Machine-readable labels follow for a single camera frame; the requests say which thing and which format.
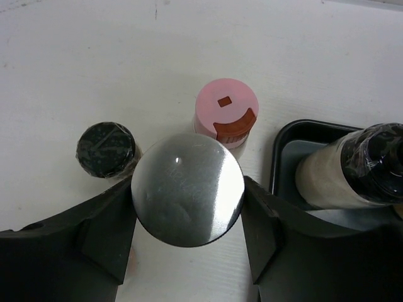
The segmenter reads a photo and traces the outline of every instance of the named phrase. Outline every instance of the black tray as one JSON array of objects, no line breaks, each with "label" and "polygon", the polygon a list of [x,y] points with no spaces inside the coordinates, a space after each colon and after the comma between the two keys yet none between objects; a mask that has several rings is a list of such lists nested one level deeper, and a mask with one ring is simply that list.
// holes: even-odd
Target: black tray
[{"label": "black tray", "polygon": [[294,175],[302,158],[359,130],[313,120],[289,123],[277,134],[271,166],[270,192],[320,219],[355,230],[369,230],[399,220],[393,207],[359,210],[315,210],[298,193]]}]

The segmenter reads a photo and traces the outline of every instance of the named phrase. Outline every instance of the white table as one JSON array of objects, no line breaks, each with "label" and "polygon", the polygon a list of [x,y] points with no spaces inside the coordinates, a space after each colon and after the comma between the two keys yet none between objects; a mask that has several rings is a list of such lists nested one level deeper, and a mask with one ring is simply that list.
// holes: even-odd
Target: white table
[{"label": "white table", "polygon": [[[74,158],[88,126],[122,123],[147,150],[188,129],[195,96],[219,77],[248,83],[259,98],[240,163],[267,187],[271,144],[290,121],[403,122],[402,54],[403,13],[393,9],[326,0],[4,0],[0,229],[110,187]],[[137,267],[118,301],[254,299],[240,221],[197,249],[158,242],[138,224],[133,245]]]}]

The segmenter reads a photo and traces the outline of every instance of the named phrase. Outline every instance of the pink bottle cap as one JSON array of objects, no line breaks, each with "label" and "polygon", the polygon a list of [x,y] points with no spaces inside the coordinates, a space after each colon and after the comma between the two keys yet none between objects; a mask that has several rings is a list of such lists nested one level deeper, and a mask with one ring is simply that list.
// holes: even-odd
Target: pink bottle cap
[{"label": "pink bottle cap", "polygon": [[197,95],[195,131],[236,148],[249,135],[258,111],[258,99],[248,85],[234,79],[214,80]]}]

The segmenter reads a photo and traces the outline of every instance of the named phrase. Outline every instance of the bottle lying in tray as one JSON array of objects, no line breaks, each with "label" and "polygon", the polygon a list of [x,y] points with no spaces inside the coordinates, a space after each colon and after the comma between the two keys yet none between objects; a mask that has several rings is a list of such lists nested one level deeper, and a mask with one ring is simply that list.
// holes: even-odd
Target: bottle lying in tray
[{"label": "bottle lying in tray", "polygon": [[317,208],[403,203],[403,125],[381,124],[340,138],[303,159],[295,183]]}]

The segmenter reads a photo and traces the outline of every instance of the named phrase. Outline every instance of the silver cap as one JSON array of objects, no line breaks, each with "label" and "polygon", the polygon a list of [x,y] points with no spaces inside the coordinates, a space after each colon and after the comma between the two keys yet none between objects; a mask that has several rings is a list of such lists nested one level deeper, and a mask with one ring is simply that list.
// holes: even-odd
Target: silver cap
[{"label": "silver cap", "polygon": [[244,179],[218,141],[179,134],[153,145],[132,179],[137,217],[154,237],[178,247],[210,243],[235,223]]}]

